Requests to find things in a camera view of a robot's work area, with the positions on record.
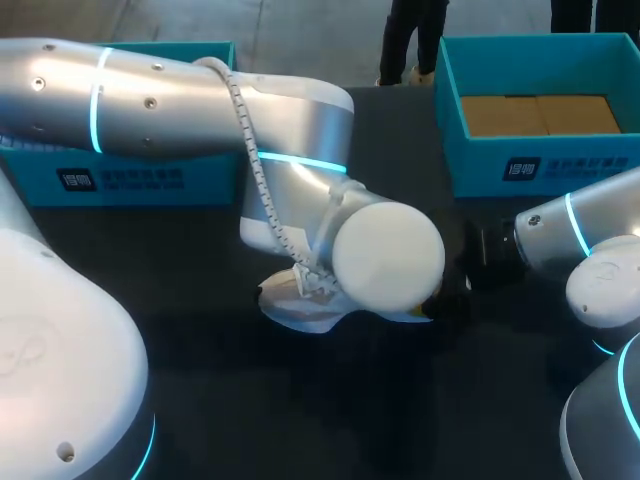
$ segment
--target cardboard box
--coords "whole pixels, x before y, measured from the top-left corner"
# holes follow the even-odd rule
[[[213,56],[235,68],[234,45],[228,42],[109,46],[186,62]],[[3,168],[34,207],[230,205],[237,158],[233,153],[153,164],[81,150],[36,152],[0,145]]]
[[[456,197],[559,196],[640,166],[625,34],[445,37],[438,126]]]
[[[601,95],[462,97],[472,137],[620,133]]]

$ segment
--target shoe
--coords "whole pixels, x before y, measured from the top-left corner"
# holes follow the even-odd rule
[[[376,87],[397,87],[398,85],[402,85],[402,82],[400,82],[400,83],[394,83],[393,85],[380,85],[380,79],[378,78],[378,79],[376,80],[376,83],[375,83],[375,85],[374,85],[374,86],[376,86]]]
[[[409,85],[413,87],[429,87],[433,85],[434,77],[434,72],[422,75],[420,73],[420,69],[415,66],[411,69],[411,74],[409,76]]]
[[[299,264],[262,282],[258,305],[274,322],[299,332],[318,334],[331,330],[345,315],[362,310],[335,280],[322,278]],[[411,312],[374,313],[392,322],[431,321],[420,306]]]

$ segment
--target robotic arm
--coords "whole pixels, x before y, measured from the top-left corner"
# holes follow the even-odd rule
[[[354,109],[333,85],[50,39],[0,40],[0,66],[5,140],[157,162],[244,149],[249,246],[379,312],[441,281],[431,221],[346,176]],[[51,251],[1,172],[0,266],[0,478],[141,480],[156,424],[140,334]]]
[[[474,286],[517,280],[526,270],[565,281],[572,312],[606,340],[600,348],[611,358],[574,390],[560,422],[572,480],[638,478],[640,168],[522,212],[480,237],[487,255],[471,268],[481,279]]]
[[[432,223],[346,176],[354,108],[344,90],[59,40],[3,40],[0,65],[10,72],[0,133],[155,161],[246,149],[246,244],[335,275],[365,309],[409,310],[437,288],[444,249],[433,248]],[[355,268],[363,245],[367,278]]]

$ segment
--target black pants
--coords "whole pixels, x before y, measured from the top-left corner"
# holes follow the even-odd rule
[[[640,0],[598,0],[596,32],[627,33],[638,44]],[[592,0],[551,0],[553,33],[591,31]]]
[[[395,85],[402,81],[407,49],[416,28],[420,73],[424,75],[435,70],[448,3],[449,0],[393,0],[384,29],[380,85]]]

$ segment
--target white coiled cable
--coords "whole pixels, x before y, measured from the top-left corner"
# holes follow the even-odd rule
[[[223,61],[218,60],[214,57],[201,58],[199,60],[196,60],[194,64],[210,68],[211,70],[216,72],[218,75],[220,75],[224,84],[229,89],[229,93],[231,94],[231,101],[233,102],[233,107],[238,117],[240,128],[242,128],[244,143],[247,147],[247,154],[249,155],[249,165],[251,166],[253,177],[256,180],[256,185],[260,194],[260,200],[262,201],[262,205],[264,206],[264,209],[266,211],[269,226],[273,229],[278,242],[280,242],[280,245],[282,245],[282,247],[287,251],[289,256],[293,258],[296,263],[299,263],[312,272],[320,275],[324,280],[329,280],[331,283],[337,283],[337,280],[335,280],[330,272],[325,270],[313,259],[305,256],[298,250],[298,248],[296,248],[295,244],[293,244],[289,240],[289,237],[284,231],[284,227],[280,223],[280,218],[278,217],[278,213],[276,212],[275,206],[273,204],[271,192],[269,191],[269,186],[267,185],[267,179],[264,175],[264,169],[262,168],[262,160],[260,159],[260,155],[258,152],[253,124],[251,122],[251,116],[249,115],[249,111],[242,97],[240,87],[235,81],[233,71]]]

